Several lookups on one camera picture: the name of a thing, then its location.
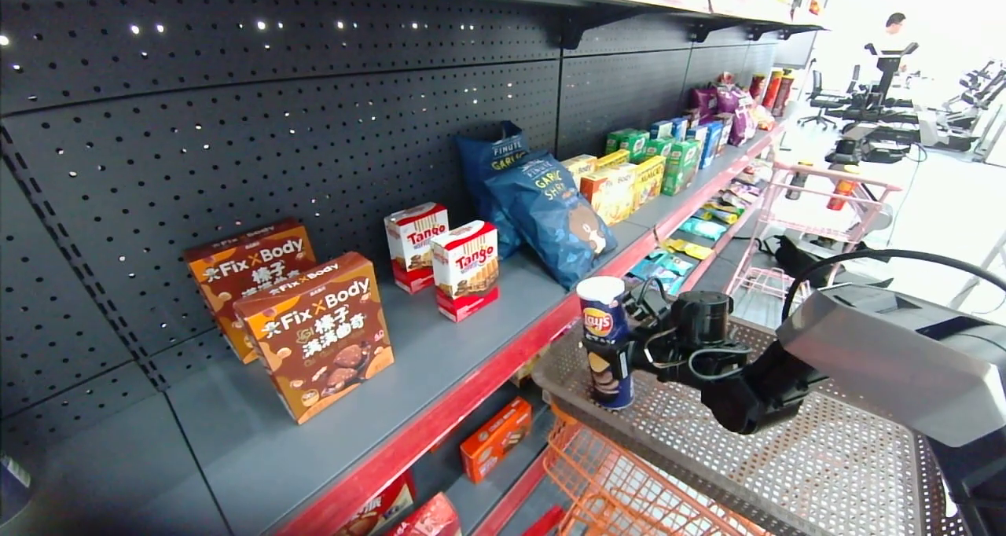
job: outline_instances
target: red shelf edge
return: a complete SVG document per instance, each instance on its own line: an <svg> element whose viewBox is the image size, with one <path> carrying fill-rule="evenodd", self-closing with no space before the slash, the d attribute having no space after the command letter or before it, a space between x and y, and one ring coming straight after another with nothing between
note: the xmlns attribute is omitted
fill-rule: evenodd
<svg viewBox="0 0 1006 536"><path fill-rule="evenodd" d="M735 175L743 171L750 157L762 153L766 146L784 132L783 124L777 125L772 132L763 135L745 150L742 157L708 181L701 192L695 195L682 207L673 211L664 223L658 225L656 231L660 235L669 235L687 220L695 210L712 195L712 192L722 189ZM669 231L664 228L673 225ZM654 231L644 232L639 239L614 259L609 260L598 272L604 276L622 276L634 264L648 255L659 243ZM439 400L418 412L408 424L392 432L361 462L352 467L352 472L340 478L330 487L319 490L324 495L310 505L300 508L297 517L274 532L277 536L329 536L345 525L390 483L410 468L435 443L447 435L451 429L461 422L482 404L510 375L513 375L528 359L536 354L542 346L551 342L574 321L579 315L579 303L575 295L567 295L555 308L541 318L523 333L517 336L509 345L489 357L484 364L464 378L453 390L440 397Z"/></svg>

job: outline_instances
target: green snack box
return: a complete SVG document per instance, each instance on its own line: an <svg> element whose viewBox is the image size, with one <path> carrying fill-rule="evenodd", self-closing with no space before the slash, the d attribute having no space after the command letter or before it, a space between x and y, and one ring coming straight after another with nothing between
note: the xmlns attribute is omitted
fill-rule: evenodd
<svg viewBox="0 0 1006 536"><path fill-rule="evenodd" d="M671 146L674 145L675 141L676 139L673 138L650 139L650 141L646 143L646 147L644 149L644 159L633 160L633 163L644 163L647 159L650 159L650 157L671 157Z"/></svg>
<svg viewBox="0 0 1006 536"><path fill-rule="evenodd" d="M698 170L698 143L694 139L674 142L667 158L667 167L664 168L664 184L660 192L674 196L688 188Z"/></svg>
<svg viewBox="0 0 1006 536"><path fill-rule="evenodd" d="M605 142L605 154L611 154L617 152L617 150L622 149L622 142L625 140L626 135L635 132L635 129L626 128L619 129L618 132L611 132L608 134L608 139Z"/></svg>
<svg viewBox="0 0 1006 536"><path fill-rule="evenodd" d="M646 157L646 143L650 141L650 132L640 131L640 129L631 129L628 134L622 138L621 149L625 149L629 152L629 161L634 164L642 163L644 157Z"/></svg>

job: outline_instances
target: yellow snack box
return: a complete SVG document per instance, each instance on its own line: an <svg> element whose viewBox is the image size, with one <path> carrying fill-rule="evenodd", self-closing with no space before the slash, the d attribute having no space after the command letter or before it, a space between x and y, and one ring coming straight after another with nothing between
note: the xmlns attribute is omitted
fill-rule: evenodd
<svg viewBox="0 0 1006 536"><path fill-rule="evenodd" d="M561 161L563 167L569 174L572 175L572 181L575 182L576 188L579 188L579 178L583 174L594 173L598 170L598 157L594 157L593 154L577 154L571 159Z"/></svg>
<svg viewBox="0 0 1006 536"><path fill-rule="evenodd" d="M660 186L664 182L664 164L667 157L654 156L636 166L636 185L633 195L636 204L633 209L639 209L644 203L660 196Z"/></svg>
<svg viewBox="0 0 1006 536"><path fill-rule="evenodd" d="M601 157L598 160L597 171L601 171L602 168L608 167L618 167L619 164L629 163L629 150L619 149L615 153L608 153L606 156Z"/></svg>
<svg viewBox="0 0 1006 536"><path fill-rule="evenodd" d="M636 167L635 164L619 164L583 174L579 181L579 192L608 225L625 220L635 209Z"/></svg>

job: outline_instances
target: lay's logo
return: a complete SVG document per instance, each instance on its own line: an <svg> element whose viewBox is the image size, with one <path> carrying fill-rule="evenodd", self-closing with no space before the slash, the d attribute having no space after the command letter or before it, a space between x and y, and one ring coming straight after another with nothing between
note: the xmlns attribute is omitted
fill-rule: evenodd
<svg viewBox="0 0 1006 536"><path fill-rule="evenodd" d="M583 308L583 328L592 336L599 336L599 338L608 336L612 332L614 324L612 315L606 311L600 311L597 308Z"/></svg>

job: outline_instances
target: white and red box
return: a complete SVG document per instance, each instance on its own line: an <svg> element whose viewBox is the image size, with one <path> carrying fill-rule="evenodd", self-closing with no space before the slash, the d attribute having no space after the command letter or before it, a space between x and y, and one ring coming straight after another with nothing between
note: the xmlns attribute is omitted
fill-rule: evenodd
<svg viewBox="0 0 1006 536"><path fill-rule="evenodd" d="M461 322L499 298L496 228L469 221L432 239L437 307Z"/></svg>
<svg viewBox="0 0 1006 536"><path fill-rule="evenodd" d="M384 217L395 285L415 295L434 283L430 240L448 231L447 207L422 203Z"/></svg>

